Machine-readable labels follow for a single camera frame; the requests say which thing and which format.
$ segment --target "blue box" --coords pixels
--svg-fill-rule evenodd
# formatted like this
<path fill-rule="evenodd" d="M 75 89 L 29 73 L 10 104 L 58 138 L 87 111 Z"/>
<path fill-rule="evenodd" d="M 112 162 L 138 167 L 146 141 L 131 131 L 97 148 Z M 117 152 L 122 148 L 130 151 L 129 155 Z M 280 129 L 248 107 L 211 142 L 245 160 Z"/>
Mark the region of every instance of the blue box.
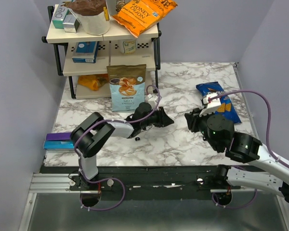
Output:
<path fill-rule="evenodd" d="M 79 42 L 72 56 L 75 63 L 96 63 L 99 42 Z"/>
<path fill-rule="evenodd" d="M 73 150 L 74 145 L 72 141 L 45 141 L 45 150 Z"/>

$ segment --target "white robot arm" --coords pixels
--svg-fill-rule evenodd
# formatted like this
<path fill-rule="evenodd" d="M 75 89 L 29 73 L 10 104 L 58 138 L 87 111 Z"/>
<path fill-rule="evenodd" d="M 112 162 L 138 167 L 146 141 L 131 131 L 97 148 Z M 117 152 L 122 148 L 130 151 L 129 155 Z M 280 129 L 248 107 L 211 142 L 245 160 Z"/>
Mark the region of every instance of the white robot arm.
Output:
<path fill-rule="evenodd" d="M 246 186 L 282 196 L 289 203 L 289 160 L 275 154 L 273 158 L 266 145 L 249 134 L 235 132 L 234 123 L 214 112 L 220 107 L 216 93 L 203 99 L 205 108 L 196 108 L 185 114 L 188 128 L 201 132 L 204 140 L 218 153 L 225 152 L 230 159 L 258 167 L 265 172 L 248 172 L 236 167 L 221 166 L 219 178 L 229 186 Z"/>

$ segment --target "cable clip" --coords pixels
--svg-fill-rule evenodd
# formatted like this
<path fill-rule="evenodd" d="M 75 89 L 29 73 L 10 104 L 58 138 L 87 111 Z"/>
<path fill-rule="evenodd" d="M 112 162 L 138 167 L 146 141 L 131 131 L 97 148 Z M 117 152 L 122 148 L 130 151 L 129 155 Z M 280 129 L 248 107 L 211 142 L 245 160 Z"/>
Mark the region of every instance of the cable clip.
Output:
<path fill-rule="evenodd" d="M 281 158 L 281 156 L 279 156 L 276 160 L 275 160 L 275 162 L 279 162 L 279 160 L 280 160 L 280 158 Z"/>

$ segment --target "small box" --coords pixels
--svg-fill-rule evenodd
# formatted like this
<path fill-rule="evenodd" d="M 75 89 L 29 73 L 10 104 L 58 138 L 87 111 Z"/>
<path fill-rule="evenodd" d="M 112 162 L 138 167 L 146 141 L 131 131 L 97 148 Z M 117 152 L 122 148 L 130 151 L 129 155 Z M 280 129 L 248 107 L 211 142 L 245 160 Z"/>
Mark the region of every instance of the small box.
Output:
<path fill-rule="evenodd" d="M 63 28 L 66 32 L 76 33 L 79 27 L 79 22 L 72 14 L 68 14 L 63 21 Z"/>
<path fill-rule="evenodd" d="M 96 63 L 99 42 L 79 42 L 74 50 L 72 60 L 75 63 Z"/>
<path fill-rule="evenodd" d="M 63 29 L 63 21 L 67 14 L 69 13 L 69 9 L 63 5 L 66 0 L 61 0 L 59 3 L 59 6 L 57 7 L 56 11 L 53 14 L 52 22 L 55 28 L 57 29 Z"/>

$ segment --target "orange bag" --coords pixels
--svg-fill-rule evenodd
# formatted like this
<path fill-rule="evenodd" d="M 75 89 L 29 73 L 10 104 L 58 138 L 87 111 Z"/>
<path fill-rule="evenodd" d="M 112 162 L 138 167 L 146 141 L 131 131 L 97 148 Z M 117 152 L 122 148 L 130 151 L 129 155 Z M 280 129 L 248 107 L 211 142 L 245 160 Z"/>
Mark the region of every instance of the orange bag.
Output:
<path fill-rule="evenodd" d="M 177 6 L 173 0 L 132 0 L 112 17 L 136 38 Z"/>
<path fill-rule="evenodd" d="M 101 86 L 108 82 L 108 74 L 79 76 L 78 84 L 91 90 L 99 90 Z"/>

